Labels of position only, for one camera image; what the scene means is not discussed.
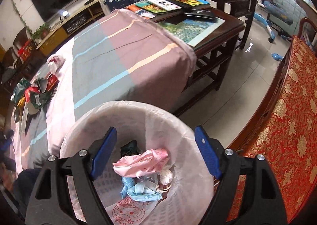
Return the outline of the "dark green plastic bag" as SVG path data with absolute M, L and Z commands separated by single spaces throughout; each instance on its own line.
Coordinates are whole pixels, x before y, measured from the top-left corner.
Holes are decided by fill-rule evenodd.
M 137 141 L 132 140 L 120 148 L 120 157 L 139 155 L 141 151 L 137 146 Z

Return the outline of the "pink plastic bag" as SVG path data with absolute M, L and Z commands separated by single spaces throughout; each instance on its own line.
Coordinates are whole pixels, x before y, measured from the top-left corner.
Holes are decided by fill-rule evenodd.
M 113 163 L 113 170 L 121 177 L 143 177 L 160 172 L 169 161 L 165 149 L 150 149 L 139 155 L 126 156 Z

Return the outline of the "light blue face mask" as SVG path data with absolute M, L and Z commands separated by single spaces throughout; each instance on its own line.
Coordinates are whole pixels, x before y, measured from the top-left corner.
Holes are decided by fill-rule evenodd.
M 136 202 L 153 202 L 163 199 L 162 194 L 157 191 L 158 185 L 150 180 L 136 183 L 134 178 L 122 177 L 121 198 L 129 197 Z

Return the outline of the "red snack wrapper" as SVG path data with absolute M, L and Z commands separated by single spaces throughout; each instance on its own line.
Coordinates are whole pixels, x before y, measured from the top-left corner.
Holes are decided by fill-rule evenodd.
M 26 103 L 34 103 L 35 97 L 39 96 L 41 94 L 41 91 L 38 87 L 30 86 L 25 90 L 25 99 Z

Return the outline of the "yellow snack bag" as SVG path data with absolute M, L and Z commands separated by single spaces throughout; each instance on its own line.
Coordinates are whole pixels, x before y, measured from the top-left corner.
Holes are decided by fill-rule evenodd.
M 17 103 L 16 109 L 13 113 L 13 120 L 15 123 L 18 123 L 23 116 L 24 106 L 25 106 L 26 98 L 22 97 Z

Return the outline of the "white medicine box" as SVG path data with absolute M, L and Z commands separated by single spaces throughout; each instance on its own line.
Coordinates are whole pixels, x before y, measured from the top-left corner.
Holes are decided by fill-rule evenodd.
M 23 115 L 21 119 L 21 133 L 25 135 L 29 127 L 29 110 L 27 106 L 24 106 Z

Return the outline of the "white lined trash basket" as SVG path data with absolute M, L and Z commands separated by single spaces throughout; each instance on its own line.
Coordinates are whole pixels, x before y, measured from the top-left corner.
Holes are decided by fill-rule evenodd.
M 88 149 L 114 128 L 93 163 L 94 186 L 114 224 L 198 224 L 213 177 L 191 128 L 171 113 L 134 101 L 110 101 L 68 131 L 60 157 Z

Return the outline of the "red gold patterned sofa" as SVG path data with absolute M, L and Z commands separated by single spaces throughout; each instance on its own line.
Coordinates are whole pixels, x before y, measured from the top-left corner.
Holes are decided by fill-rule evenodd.
M 258 109 L 230 144 L 264 155 L 284 200 L 287 221 L 316 220 L 316 50 L 299 30 Z

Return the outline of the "green snack packet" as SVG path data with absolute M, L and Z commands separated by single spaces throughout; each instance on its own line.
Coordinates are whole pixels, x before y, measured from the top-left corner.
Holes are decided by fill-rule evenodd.
M 48 104 L 52 97 L 52 91 L 47 92 L 47 79 L 45 78 L 38 78 L 36 79 L 31 86 L 38 87 L 41 91 L 41 94 L 39 96 L 35 97 L 34 103 L 26 103 L 26 106 L 29 110 L 30 115 L 37 114 L 44 106 Z

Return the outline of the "red cigarette box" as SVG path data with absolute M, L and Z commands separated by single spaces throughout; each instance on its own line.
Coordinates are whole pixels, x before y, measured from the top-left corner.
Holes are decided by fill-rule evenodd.
M 50 92 L 52 91 L 53 89 L 56 88 L 56 86 L 58 85 L 59 83 L 59 80 L 57 78 L 56 75 L 54 74 L 50 74 L 47 78 L 47 88 L 46 88 L 46 91 L 47 92 Z

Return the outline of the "green tissue pack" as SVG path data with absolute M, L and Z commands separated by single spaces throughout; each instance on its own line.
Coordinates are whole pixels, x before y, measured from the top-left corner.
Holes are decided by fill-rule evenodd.
M 31 83 L 25 78 L 22 78 L 18 82 L 17 86 L 13 90 L 13 94 L 10 99 L 13 102 L 15 107 L 17 107 L 18 102 L 24 96 L 26 89 L 29 88 L 30 86 L 31 86 Z

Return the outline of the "red gift box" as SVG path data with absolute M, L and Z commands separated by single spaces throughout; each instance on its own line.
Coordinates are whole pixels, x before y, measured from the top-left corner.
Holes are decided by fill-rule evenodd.
M 36 49 L 33 40 L 29 39 L 27 42 L 18 50 L 20 60 L 24 63 L 31 56 L 31 53 Z

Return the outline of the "potted green plant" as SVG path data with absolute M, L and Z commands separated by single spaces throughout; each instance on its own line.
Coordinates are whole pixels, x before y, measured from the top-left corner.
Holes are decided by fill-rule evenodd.
M 32 35 L 33 40 L 43 40 L 50 32 L 50 27 L 47 23 L 41 25 Z

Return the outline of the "dark wooden side table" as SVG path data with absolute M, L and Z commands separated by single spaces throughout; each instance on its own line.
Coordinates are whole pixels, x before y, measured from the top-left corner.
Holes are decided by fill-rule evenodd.
M 235 49 L 243 49 L 253 22 L 257 0 L 205 0 L 190 9 L 153 18 L 193 48 L 196 67 L 186 87 L 204 77 L 211 83 L 174 111 L 180 116 L 213 90 L 218 90 Z

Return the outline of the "blue child chair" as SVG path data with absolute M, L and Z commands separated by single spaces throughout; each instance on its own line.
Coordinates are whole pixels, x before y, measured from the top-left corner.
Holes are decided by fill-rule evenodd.
M 281 38 L 290 41 L 291 36 L 286 31 L 284 31 L 284 29 L 282 29 L 279 25 L 269 20 L 270 16 L 274 16 L 275 18 L 290 26 L 293 24 L 293 19 L 287 14 L 287 12 L 277 3 L 274 3 L 273 0 L 261 0 L 260 2 L 258 2 L 258 5 L 263 7 L 268 13 L 268 15 L 265 18 L 261 14 L 254 13 L 254 19 L 260 22 L 262 25 L 264 25 L 264 28 L 267 30 L 269 34 L 268 41 L 270 43 L 273 43 L 276 37 L 275 33 L 271 28 L 271 25 L 273 25 L 273 29 L 277 31 L 277 34 Z

